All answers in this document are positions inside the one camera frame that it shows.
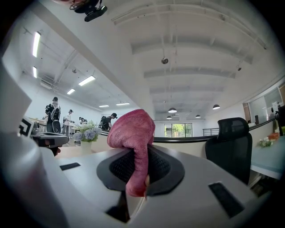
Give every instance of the backpack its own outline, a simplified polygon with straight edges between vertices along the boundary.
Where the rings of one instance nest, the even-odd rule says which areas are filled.
[[[99,123],[99,126],[101,126],[101,127],[103,126],[105,119],[106,119],[106,116],[102,116],[100,123]]]

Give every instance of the white ceiling beam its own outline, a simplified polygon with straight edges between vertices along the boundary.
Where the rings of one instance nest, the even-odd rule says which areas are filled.
[[[214,45],[212,42],[209,43],[205,43],[202,39],[199,41],[191,41],[191,38],[187,38],[184,37],[183,40],[189,40],[189,41],[180,41],[177,44],[177,48],[200,48],[200,49],[205,49],[205,50],[211,50],[214,52],[219,52],[219,53],[223,53],[226,55],[230,55],[233,56],[237,59],[242,59],[244,58],[244,55],[241,55],[240,53],[234,52],[233,50],[229,50],[228,48],[222,47],[222,46],[218,46],[218,45]],[[172,49],[175,47],[174,43],[165,43],[164,44],[165,49]],[[133,55],[137,55],[137,54],[141,54],[141,53],[146,53],[146,52],[150,52],[150,51],[154,51],[154,50],[161,50],[161,43],[157,43],[157,42],[153,42],[153,43],[145,43],[145,44],[137,44],[136,46],[133,46],[132,48],[132,53]],[[252,57],[247,56],[244,59],[245,62],[247,62],[248,64],[252,64]]]
[[[186,103],[186,104],[193,104],[193,103],[200,102],[200,101],[202,101],[202,102],[212,102],[213,98],[202,98],[202,97],[193,98],[192,97],[191,100],[185,101],[184,103]],[[162,104],[162,105],[178,103],[178,102],[181,102],[181,99],[179,99],[179,100],[176,100],[176,99],[171,99],[171,100],[167,100],[167,99],[153,100],[154,104]]]
[[[218,76],[218,77],[226,77],[226,78],[235,78],[236,73],[231,71],[221,71],[221,69],[206,69],[206,68],[185,68],[185,67],[177,67],[175,72],[170,72],[164,69],[148,71],[144,73],[144,78],[151,78],[151,77],[163,77],[163,76],[177,76],[177,75],[211,75],[211,76]]]
[[[202,114],[204,113],[204,110],[203,109],[191,109],[191,108],[177,108],[176,109],[177,112],[179,114],[176,114],[176,115],[182,115],[181,113],[191,113],[191,112],[195,112],[195,113],[199,113],[199,114]],[[155,110],[155,114],[167,114],[167,116],[171,115],[170,113],[168,113],[167,110],[162,110],[162,109],[158,109],[158,110]]]
[[[123,24],[132,20],[137,20],[141,17],[146,16],[153,16],[156,13],[153,10],[153,5],[148,4],[142,4],[137,3],[136,7],[128,8],[123,11],[123,8],[121,10],[116,10],[117,14],[116,16],[111,13],[112,21],[115,25]],[[157,7],[161,8],[158,13],[159,14],[169,14],[169,13],[183,13],[183,14],[192,14],[192,15],[199,15],[207,17],[211,20],[216,20],[218,22],[221,22],[221,15],[224,18],[224,23],[228,26],[233,27],[234,29],[239,30],[242,32],[245,36],[250,38],[251,40],[255,40],[258,35],[254,31],[254,29],[251,25],[246,26],[245,23],[243,23],[239,16],[235,13],[231,12],[228,8],[222,7],[218,4],[215,4],[211,2],[211,4],[207,5],[207,7],[197,5],[197,4],[169,4],[169,3],[160,3],[157,4]],[[265,48],[266,44],[258,37],[257,44]]]
[[[223,92],[222,86],[211,85],[176,85],[171,88],[157,87],[150,88],[150,94],[182,93],[182,92]]]

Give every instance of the black office chair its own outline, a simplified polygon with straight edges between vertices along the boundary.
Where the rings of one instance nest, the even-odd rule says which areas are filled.
[[[248,184],[252,152],[249,126],[239,117],[221,119],[218,124],[220,129],[218,137],[206,142],[206,157]]]
[[[275,118],[278,121],[280,136],[283,136],[285,133],[282,131],[282,127],[285,126],[285,105],[278,108]]]

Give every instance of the person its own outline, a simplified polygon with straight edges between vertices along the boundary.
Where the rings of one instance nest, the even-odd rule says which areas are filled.
[[[101,129],[102,130],[110,130],[111,127],[112,127],[112,124],[111,124],[111,119],[117,119],[117,114],[116,113],[113,113],[112,115],[106,117],[104,120],[103,120],[103,124],[102,124],[102,127]]]
[[[61,134],[65,134],[66,136],[69,136],[69,126],[70,126],[70,122],[71,121],[71,114],[73,113],[72,109],[69,110],[67,116],[64,119],[64,123],[63,123],[63,129],[61,131]]]
[[[61,115],[61,108],[58,104],[58,98],[54,97],[52,104],[46,106],[45,113],[48,115],[48,121],[46,123],[47,132],[53,132],[53,122],[59,121]]]
[[[80,120],[80,124],[85,124],[85,123],[87,123],[87,120],[84,119],[83,117],[79,117],[79,120]]]

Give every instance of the window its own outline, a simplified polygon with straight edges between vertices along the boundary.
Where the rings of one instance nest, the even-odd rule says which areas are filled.
[[[164,124],[164,137],[172,138],[172,126],[171,126],[171,124]]]
[[[185,137],[185,124],[184,123],[172,124],[172,137],[173,138],[184,138]]]
[[[164,124],[164,137],[185,138],[193,137],[191,123]]]
[[[186,137],[193,137],[192,136],[192,124],[191,123],[185,124],[185,134],[186,134]]]

